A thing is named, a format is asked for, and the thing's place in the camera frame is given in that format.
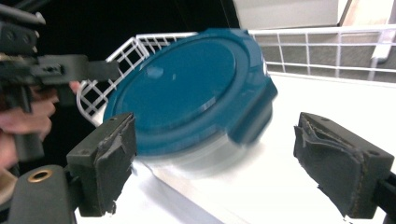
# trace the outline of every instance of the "black mechanical bracket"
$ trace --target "black mechanical bracket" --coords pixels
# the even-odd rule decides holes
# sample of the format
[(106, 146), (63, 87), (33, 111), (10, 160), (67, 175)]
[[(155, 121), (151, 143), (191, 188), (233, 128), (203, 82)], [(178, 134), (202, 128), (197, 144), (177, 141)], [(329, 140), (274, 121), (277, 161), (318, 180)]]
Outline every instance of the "black mechanical bracket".
[[(24, 1), (32, 7), (34, 1)], [(37, 32), (20, 23), (44, 24), (38, 15), (0, 4), (0, 94), (9, 108), (20, 107), (32, 113), (31, 86), (55, 88), (60, 104), (74, 105), (76, 96), (68, 87), (70, 81), (95, 79), (108, 81), (119, 76), (117, 62), (89, 62), (85, 55), (36, 56)], [(19, 161), (34, 161), (44, 156), (37, 133), (14, 136)]]
[(77, 223), (77, 208), (83, 217), (115, 213), (135, 154), (133, 115), (109, 119), (67, 154), (66, 168), (43, 166), (18, 179), (8, 224)]
[(371, 219), (379, 206), (396, 223), (392, 155), (321, 116), (301, 113), (294, 130), (294, 157), (343, 217)]

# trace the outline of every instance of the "blue container lid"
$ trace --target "blue container lid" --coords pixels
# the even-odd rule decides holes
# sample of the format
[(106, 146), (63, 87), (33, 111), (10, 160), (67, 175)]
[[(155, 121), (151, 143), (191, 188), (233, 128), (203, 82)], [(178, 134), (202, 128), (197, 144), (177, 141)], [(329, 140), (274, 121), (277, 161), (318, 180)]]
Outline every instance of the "blue container lid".
[(270, 120), (276, 93), (246, 31), (210, 29), (145, 60), (112, 93), (104, 118), (133, 112), (142, 156), (179, 152), (217, 134), (243, 145)]

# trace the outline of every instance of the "white wire rack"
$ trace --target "white wire rack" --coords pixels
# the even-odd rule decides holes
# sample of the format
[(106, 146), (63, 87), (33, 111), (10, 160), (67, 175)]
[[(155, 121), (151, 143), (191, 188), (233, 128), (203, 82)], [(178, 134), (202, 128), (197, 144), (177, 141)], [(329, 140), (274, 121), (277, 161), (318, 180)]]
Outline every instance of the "white wire rack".
[[(262, 48), (270, 75), (348, 78), (396, 82), (396, 25), (282, 30), (249, 30)], [(137, 35), (110, 55), (120, 77), (107, 83), (82, 82), (78, 109), (94, 125), (102, 123), (107, 96), (150, 54), (196, 33)]]

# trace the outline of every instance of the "white wall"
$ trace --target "white wall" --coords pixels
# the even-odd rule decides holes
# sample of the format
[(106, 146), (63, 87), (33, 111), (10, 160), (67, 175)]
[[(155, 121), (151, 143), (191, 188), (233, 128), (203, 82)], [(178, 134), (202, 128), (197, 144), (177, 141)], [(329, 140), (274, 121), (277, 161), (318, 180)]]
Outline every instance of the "white wall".
[(347, 0), (234, 0), (245, 29), (334, 26)]

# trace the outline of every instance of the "black background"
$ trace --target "black background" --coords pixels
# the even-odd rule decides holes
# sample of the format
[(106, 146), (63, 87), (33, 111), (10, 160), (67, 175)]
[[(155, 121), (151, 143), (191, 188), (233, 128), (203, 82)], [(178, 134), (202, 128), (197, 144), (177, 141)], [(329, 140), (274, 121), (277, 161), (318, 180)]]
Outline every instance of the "black background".
[[(40, 33), (38, 55), (85, 54), (90, 61), (104, 60), (137, 34), (239, 28), (233, 0), (52, 0), (38, 11), (47, 22), (35, 27)], [(94, 129), (76, 106), (57, 105), (51, 120), (46, 158), (20, 164), (22, 173), (44, 164), (65, 166), (68, 151)]]

